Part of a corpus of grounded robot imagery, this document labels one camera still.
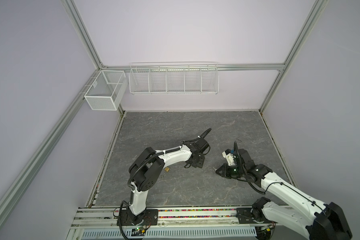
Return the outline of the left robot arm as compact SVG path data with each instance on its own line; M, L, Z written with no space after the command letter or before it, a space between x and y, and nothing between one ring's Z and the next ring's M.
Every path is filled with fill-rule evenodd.
M131 197L127 213L134 218L144 215L149 190L155 185L164 168L184 162L185 168L202 168L205 155L211 149L205 137L211 128L193 140L183 141L178 147L166 150L144 149L129 168L127 186Z

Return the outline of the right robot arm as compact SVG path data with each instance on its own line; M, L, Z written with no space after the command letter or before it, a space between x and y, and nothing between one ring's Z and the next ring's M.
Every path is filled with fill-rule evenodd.
M226 159L216 174L226 179L246 182L257 193L271 193L290 206L286 209L266 197L252 204L247 212L238 211L239 219L256 223L276 222L308 240L350 240L352 231L342 208L326 204L300 191L263 164L255 164L248 151L238 148L222 153Z

